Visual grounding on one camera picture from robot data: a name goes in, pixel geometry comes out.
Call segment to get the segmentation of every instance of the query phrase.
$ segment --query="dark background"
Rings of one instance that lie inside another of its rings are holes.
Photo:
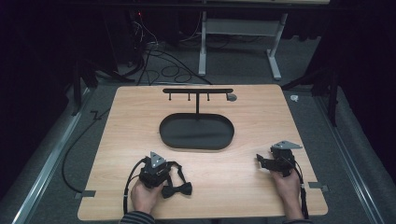
[[[331,1],[331,6],[352,10],[292,12],[283,38],[298,35],[304,41],[321,36],[306,73],[322,67],[337,72],[353,112],[395,180],[395,147],[390,141],[396,136],[394,4],[387,0]],[[177,45],[179,30],[185,35],[193,32],[199,16],[198,12],[142,12],[149,29],[172,45]],[[250,19],[268,14],[235,16]],[[125,10],[71,10],[44,0],[2,1],[1,198],[64,111],[68,103],[65,91],[72,84],[76,60],[86,58],[107,70],[117,70],[118,63],[133,61],[138,53],[129,33]]]

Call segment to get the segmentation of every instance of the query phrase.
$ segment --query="black bow tie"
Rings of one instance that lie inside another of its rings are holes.
[[[172,197],[176,192],[180,192],[186,195],[191,195],[192,194],[191,182],[185,183],[180,187],[163,186],[162,194],[164,198]]]

